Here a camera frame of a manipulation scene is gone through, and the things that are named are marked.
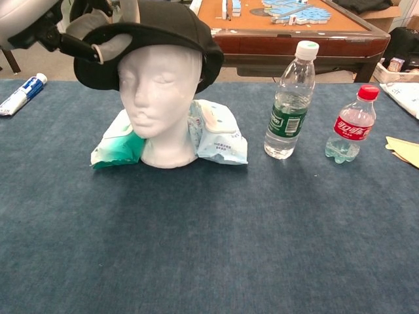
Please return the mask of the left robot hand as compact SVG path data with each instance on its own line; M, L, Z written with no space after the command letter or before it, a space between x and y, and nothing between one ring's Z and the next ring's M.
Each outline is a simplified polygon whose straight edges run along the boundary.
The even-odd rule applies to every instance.
M91 13L76 18L64 33L61 1L1 1L1 48L28 49L36 42L48 51L103 64L116 58L132 42L123 33L102 44L89 44L83 38L91 31L108 26L113 10L109 1L88 1Z

